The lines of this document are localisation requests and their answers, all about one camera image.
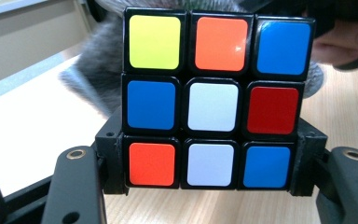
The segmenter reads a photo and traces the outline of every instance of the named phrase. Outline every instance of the orange square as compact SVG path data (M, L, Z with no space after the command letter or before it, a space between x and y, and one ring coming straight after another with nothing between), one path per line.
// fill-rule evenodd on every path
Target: orange square
M129 149L133 185L170 186L175 172L175 147L170 144L132 143Z
M202 17L197 23L195 64L199 69L240 71L245 65L248 23Z

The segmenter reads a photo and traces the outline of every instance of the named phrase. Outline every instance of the table surface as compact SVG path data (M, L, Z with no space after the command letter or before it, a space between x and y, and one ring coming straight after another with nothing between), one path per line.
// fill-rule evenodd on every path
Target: table surface
M0 188L4 195L52 175L59 154L89 146L106 121L59 73L76 58L0 96ZM328 135L327 148L358 148L358 70L321 65L323 88L301 117ZM320 223L314 197L282 191L131 189L105 195L109 223Z

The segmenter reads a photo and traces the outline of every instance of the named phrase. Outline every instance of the yellow sticker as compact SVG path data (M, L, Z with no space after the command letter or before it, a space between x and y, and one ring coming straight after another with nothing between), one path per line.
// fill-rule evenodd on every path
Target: yellow sticker
M176 69L181 22L176 17L130 18L130 63L135 68Z

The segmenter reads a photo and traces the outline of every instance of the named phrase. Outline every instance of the gray fuzzy object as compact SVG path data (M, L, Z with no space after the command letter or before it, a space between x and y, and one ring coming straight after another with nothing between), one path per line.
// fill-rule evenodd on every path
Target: gray fuzzy object
M100 0L97 2L109 13L82 49L75 66L61 74L61 80L107 117L121 105L122 12L126 7L246 12L239 6L238 0Z

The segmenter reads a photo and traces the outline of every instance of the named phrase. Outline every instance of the metal screw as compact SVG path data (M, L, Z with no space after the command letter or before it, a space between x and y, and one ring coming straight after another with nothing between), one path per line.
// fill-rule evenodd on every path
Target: metal screw
M354 150L351 150L351 149L345 149L343 151L343 153L349 159L358 161L358 152L357 151L354 151Z
M86 155L86 150L75 149L75 150L69 152L68 154L66 154L66 158L68 158L69 160L77 160L77 159L84 157L85 155Z

